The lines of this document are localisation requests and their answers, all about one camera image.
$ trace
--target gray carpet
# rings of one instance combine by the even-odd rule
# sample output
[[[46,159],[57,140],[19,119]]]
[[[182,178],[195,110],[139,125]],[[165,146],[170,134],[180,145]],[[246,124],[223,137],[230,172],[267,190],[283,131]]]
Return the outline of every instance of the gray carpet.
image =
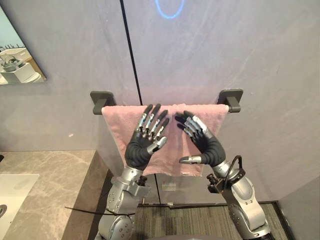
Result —
[[[288,240],[272,204],[261,205],[276,240]],[[139,207],[135,215],[133,240],[167,235],[207,235],[242,240],[226,206],[169,209]]]

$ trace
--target robotic arm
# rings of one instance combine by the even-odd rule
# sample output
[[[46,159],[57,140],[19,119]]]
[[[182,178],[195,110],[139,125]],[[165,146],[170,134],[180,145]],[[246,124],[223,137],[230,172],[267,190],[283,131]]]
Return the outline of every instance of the robotic arm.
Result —
[[[245,177],[242,158],[236,156],[229,164],[218,139],[208,127],[193,113],[177,113],[177,126],[189,135],[201,152],[200,155],[186,156],[179,160],[182,164],[208,164],[214,175],[207,176],[211,193],[222,194],[229,209],[229,215],[244,240],[274,240],[265,213],[255,197],[251,181]],[[239,168],[234,169],[238,160]]]
[[[150,190],[150,187],[145,186],[147,178],[143,176],[143,171],[152,154],[168,140],[166,136],[161,137],[169,122],[168,118],[164,120],[168,111],[163,111],[154,121],[160,107],[157,104],[152,110],[153,105],[150,104],[139,120],[125,151],[127,167],[121,176],[111,180],[112,188],[107,197],[105,215],[98,225],[96,240],[128,240],[132,235],[137,206]]]

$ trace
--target robot forearm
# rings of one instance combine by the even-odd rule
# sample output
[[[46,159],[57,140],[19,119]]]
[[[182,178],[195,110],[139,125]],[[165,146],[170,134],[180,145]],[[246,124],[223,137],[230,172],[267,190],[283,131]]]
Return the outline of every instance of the robot forearm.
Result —
[[[251,181],[245,177],[245,171],[230,169],[223,161],[213,167],[216,177],[209,175],[211,193],[221,193],[228,205],[230,217],[244,240],[273,240],[265,213],[255,197]]]
[[[127,166],[120,177],[112,178],[105,214],[117,215],[101,217],[96,239],[102,237],[105,240],[128,240],[131,237],[135,222],[134,213],[141,198],[150,190],[150,187],[144,184],[147,179],[142,173],[141,170]]]

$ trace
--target black cable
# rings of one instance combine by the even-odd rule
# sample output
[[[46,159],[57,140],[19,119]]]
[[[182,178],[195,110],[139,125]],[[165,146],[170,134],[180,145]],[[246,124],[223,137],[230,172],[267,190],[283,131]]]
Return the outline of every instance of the black cable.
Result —
[[[230,172],[231,172],[232,168],[234,167],[234,165],[235,165],[235,163],[236,163],[237,160],[238,160],[238,162],[239,162],[239,168],[242,169],[242,156],[237,155],[237,156],[235,156],[234,159],[232,160],[231,166],[229,167],[228,172],[227,172],[227,174],[226,174],[226,176],[225,176],[223,189],[225,189],[225,188],[227,187],[227,183],[228,183],[228,180],[229,180]]]
[[[138,82],[138,75],[137,75],[137,70],[136,70],[134,53],[132,51],[129,28],[128,28],[128,23],[127,23],[126,10],[125,10],[125,5],[124,5],[124,1],[123,0],[120,0],[120,5],[121,5],[123,23],[124,23],[124,28],[125,28],[126,40],[128,42],[128,46],[129,46],[129,52],[130,52],[131,63],[132,63],[132,68],[133,68],[133,74],[134,74],[134,78],[135,78],[135,84],[136,84],[136,88],[137,88],[138,95],[139,95],[140,105],[142,106],[143,104],[142,104],[142,98],[141,98],[140,87],[139,87],[139,82]]]
[[[96,211],[87,211],[87,210],[83,210],[83,209],[78,209],[78,208],[73,208],[73,207],[68,207],[68,206],[65,206],[66,209],[71,209],[71,210],[75,210],[75,211],[78,211],[78,212],[83,212],[83,213],[87,213],[87,214],[97,214],[97,215],[108,215],[108,216],[132,216],[132,215],[135,215],[135,213],[129,213],[129,214],[118,214],[118,213],[115,213],[113,211],[110,211],[108,209],[106,209],[108,212],[110,213],[102,213],[102,212],[96,212]]]

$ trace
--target black towel bar bracket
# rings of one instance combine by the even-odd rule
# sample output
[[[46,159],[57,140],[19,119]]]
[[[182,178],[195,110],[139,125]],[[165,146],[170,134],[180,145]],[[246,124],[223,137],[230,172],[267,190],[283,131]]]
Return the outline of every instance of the black towel bar bracket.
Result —
[[[241,107],[239,105],[243,94],[242,89],[226,89],[219,94],[217,104],[225,104],[229,106],[229,113],[239,113]],[[115,106],[115,98],[110,91],[92,91],[90,97],[93,101],[93,114],[102,115],[101,109],[105,106]]]
[[[90,92],[90,97],[93,101],[93,114],[102,115],[101,109],[105,106],[115,106],[115,98],[110,91],[92,91]]]
[[[229,113],[239,113],[241,107],[239,102],[244,91],[242,89],[226,89],[219,94],[217,104],[225,104],[229,106]]]

